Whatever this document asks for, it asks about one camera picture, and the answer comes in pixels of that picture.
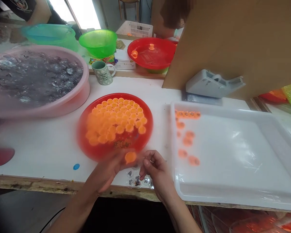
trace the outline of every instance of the white plastic crate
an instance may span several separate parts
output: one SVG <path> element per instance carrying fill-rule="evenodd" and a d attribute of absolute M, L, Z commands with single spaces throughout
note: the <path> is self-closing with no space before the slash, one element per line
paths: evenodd
<path fill-rule="evenodd" d="M 117 34 L 127 35 L 130 33 L 134 37 L 152 37 L 153 26 L 126 20 L 116 31 Z"/>

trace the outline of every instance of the white tray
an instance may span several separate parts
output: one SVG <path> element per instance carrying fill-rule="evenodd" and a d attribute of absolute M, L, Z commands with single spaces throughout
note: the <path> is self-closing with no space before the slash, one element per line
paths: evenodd
<path fill-rule="evenodd" d="M 180 119 L 196 134 L 185 147 L 177 138 L 175 109 L 199 111 L 198 120 Z M 185 201 L 218 202 L 291 210 L 291 135 L 271 113 L 220 106 L 171 104 L 172 170 Z M 199 166 L 178 156 L 199 158 Z"/>

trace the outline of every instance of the hand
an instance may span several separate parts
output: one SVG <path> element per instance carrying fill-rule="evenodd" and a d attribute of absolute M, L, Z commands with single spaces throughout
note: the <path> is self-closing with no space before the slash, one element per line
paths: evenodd
<path fill-rule="evenodd" d="M 156 150 L 148 150 L 140 168 L 140 180 L 149 174 L 153 180 L 154 191 L 159 200 L 166 206 L 168 202 L 179 198 L 174 187 L 166 161 Z"/>
<path fill-rule="evenodd" d="M 94 192 L 98 195 L 105 192 L 119 171 L 133 166 L 133 164 L 126 164 L 124 160 L 125 154 L 130 151 L 133 150 L 120 149 L 107 155 L 97 164 L 84 186 L 94 188 Z"/>
<path fill-rule="evenodd" d="M 11 35 L 10 35 L 10 42 L 11 43 L 21 43 L 26 41 L 27 38 L 23 37 L 22 33 L 20 32 L 20 29 L 18 28 L 13 28 L 11 30 Z"/>

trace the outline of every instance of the red plate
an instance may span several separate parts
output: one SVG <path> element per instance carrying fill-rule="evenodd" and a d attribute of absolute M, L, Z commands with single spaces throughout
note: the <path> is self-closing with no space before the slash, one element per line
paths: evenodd
<path fill-rule="evenodd" d="M 160 38 L 141 38 L 131 42 L 127 48 L 129 57 L 141 67 L 151 70 L 161 70 L 170 66 L 176 45 L 169 40 Z M 138 52 L 137 58 L 132 57 L 132 51 Z"/>
<path fill-rule="evenodd" d="M 98 144 L 97 146 L 91 146 L 88 142 L 88 139 L 85 137 L 87 129 L 86 129 L 86 121 L 87 116 L 92 112 L 92 109 L 97 106 L 97 104 L 101 104 L 102 101 L 107 101 L 108 99 L 114 99 L 114 98 L 124 98 L 128 100 L 133 100 L 137 104 L 140 105 L 140 107 L 143 109 L 143 113 L 145 117 L 147 118 L 148 122 L 145 125 L 146 127 L 146 133 L 145 134 L 139 134 L 138 129 L 134 127 L 133 132 L 124 132 L 123 134 L 116 134 L 116 138 L 113 142 L 107 142 L 106 144 Z M 109 95 L 105 95 L 94 102 L 92 102 L 82 113 L 79 123 L 78 123 L 78 129 L 77 129 L 77 140 L 78 144 L 83 151 L 83 153 L 89 157 L 90 159 L 94 161 L 99 161 L 106 155 L 107 153 L 111 152 L 112 150 L 119 148 L 119 146 L 116 146 L 119 142 L 123 142 L 125 139 L 130 141 L 130 145 L 128 147 L 124 146 L 124 148 L 134 148 L 136 152 L 141 151 L 145 145 L 148 143 L 151 134 L 153 130 L 153 116 L 151 113 L 150 108 L 148 105 L 146 105 L 145 102 L 143 102 L 138 97 L 127 94 L 127 93 L 113 93 Z"/>

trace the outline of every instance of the green mug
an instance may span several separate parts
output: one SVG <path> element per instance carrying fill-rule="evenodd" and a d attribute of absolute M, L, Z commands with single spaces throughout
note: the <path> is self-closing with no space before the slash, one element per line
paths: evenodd
<path fill-rule="evenodd" d="M 108 66 L 113 67 L 114 71 L 110 74 Z M 96 78 L 100 85 L 109 85 L 113 82 L 113 76 L 115 75 L 115 67 L 112 64 L 106 64 L 103 61 L 95 61 L 92 64 L 92 69 L 96 75 Z"/>

